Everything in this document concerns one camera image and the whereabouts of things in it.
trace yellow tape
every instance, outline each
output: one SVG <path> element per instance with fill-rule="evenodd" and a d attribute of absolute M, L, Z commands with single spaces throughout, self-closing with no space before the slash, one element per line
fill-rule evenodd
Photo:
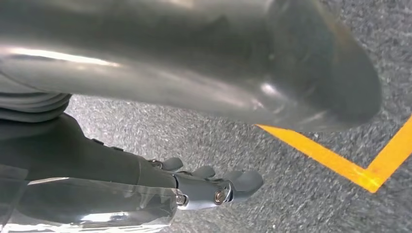
<path fill-rule="evenodd" d="M 300 133 L 265 125 L 258 126 L 372 193 L 375 193 L 412 154 L 412 117 L 388 142 L 367 169 L 356 165 Z"/>

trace gray carpet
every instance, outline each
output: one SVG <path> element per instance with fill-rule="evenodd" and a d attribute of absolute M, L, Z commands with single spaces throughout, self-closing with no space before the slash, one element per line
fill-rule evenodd
<path fill-rule="evenodd" d="M 366 166 L 412 113 L 412 1 L 327 3 L 376 64 L 384 105 L 368 125 L 307 135 Z M 79 96 L 68 113 L 87 136 L 146 158 L 177 156 L 188 169 L 213 165 L 219 174 L 227 167 L 264 174 L 266 184 L 251 200 L 179 212 L 165 232 L 412 232 L 411 159 L 370 194 L 255 126 L 187 110 Z"/>

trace transparent plastic cover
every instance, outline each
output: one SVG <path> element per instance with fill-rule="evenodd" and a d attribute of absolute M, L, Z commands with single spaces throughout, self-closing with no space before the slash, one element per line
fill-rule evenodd
<path fill-rule="evenodd" d="M 159 232 L 177 189 L 50 178 L 25 185 L 2 232 Z"/>

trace screw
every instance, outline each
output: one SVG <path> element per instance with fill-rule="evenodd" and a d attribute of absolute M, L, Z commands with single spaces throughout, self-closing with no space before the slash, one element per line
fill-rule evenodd
<path fill-rule="evenodd" d="M 216 205 L 221 205 L 225 199 L 226 199 L 226 195 L 224 194 L 223 191 L 221 190 L 216 191 L 215 193 L 215 204 Z"/>
<path fill-rule="evenodd" d="M 176 203 L 177 203 L 177 205 L 179 205 L 179 206 L 184 205 L 184 204 L 186 203 L 186 197 L 183 196 L 183 195 L 177 195 L 177 196 L 176 196 Z"/>

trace robotic hand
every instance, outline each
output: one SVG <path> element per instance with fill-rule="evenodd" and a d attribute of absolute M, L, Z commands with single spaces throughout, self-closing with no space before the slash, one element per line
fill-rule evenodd
<path fill-rule="evenodd" d="M 183 193 L 177 198 L 179 209 L 182 210 L 204 209 L 224 202 L 246 200 L 263 185 L 262 176 L 255 171 L 231 171 L 223 178 L 216 179 L 212 178 L 215 171 L 210 166 L 200 167 L 193 172 L 176 172 L 183 166 L 179 158 L 150 162 L 175 177 L 176 188 Z"/>

